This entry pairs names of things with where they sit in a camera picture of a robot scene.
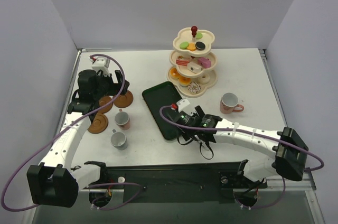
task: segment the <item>black tray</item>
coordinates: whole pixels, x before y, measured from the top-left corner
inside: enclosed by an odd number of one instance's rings
[[[175,104],[182,99],[175,86],[170,81],[166,81],[155,87],[144,90],[142,96],[163,137],[169,141],[176,138],[177,134],[181,135],[180,130],[178,130],[176,126],[167,123],[159,115],[159,109],[162,106]],[[168,118],[169,116],[173,117],[175,115],[175,111],[169,108],[165,109],[163,112]]]

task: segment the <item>beige donut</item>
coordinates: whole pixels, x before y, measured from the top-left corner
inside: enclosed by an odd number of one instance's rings
[[[199,84],[208,84],[210,81],[210,75],[208,73],[205,73],[202,76],[199,76],[197,78],[197,81],[199,82]]]

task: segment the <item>orange donut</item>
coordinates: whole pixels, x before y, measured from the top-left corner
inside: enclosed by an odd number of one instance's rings
[[[179,78],[179,83],[182,87],[187,87],[191,83],[191,79],[182,76]]]
[[[177,80],[180,78],[180,74],[179,72],[177,71],[176,67],[173,67],[172,69],[170,69],[170,76],[171,78],[173,78],[174,80]]]

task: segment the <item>brown coaster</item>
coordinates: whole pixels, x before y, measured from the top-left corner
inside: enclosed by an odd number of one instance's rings
[[[130,92],[129,90],[126,92],[126,94],[120,95],[115,101],[114,104],[116,107],[118,108],[126,108],[128,107],[130,104],[132,104],[134,100],[133,94],[132,92]]]
[[[111,97],[110,96],[103,96],[100,100],[100,107],[102,107],[103,105],[107,104],[108,102],[111,101]],[[108,106],[106,106],[105,108],[101,109],[98,111],[98,113],[107,113],[108,111],[110,111],[112,108],[112,103]]]
[[[108,118],[106,115],[96,114],[93,123],[88,128],[88,131],[93,134],[102,133],[108,126]]]

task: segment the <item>gray wall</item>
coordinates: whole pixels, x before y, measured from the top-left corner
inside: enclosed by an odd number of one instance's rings
[[[77,51],[51,0],[0,0],[0,188],[38,146],[50,141],[64,103]],[[23,169],[6,195],[25,207]],[[0,223],[21,223],[0,208]]]
[[[183,27],[215,48],[266,48],[293,0],[52,0],[80,48],[171,49]]]
[[[325,161],[313,176],[327,223],[338,222],[337,16],[338,0],[294,0],[267,49],[288,125]]]

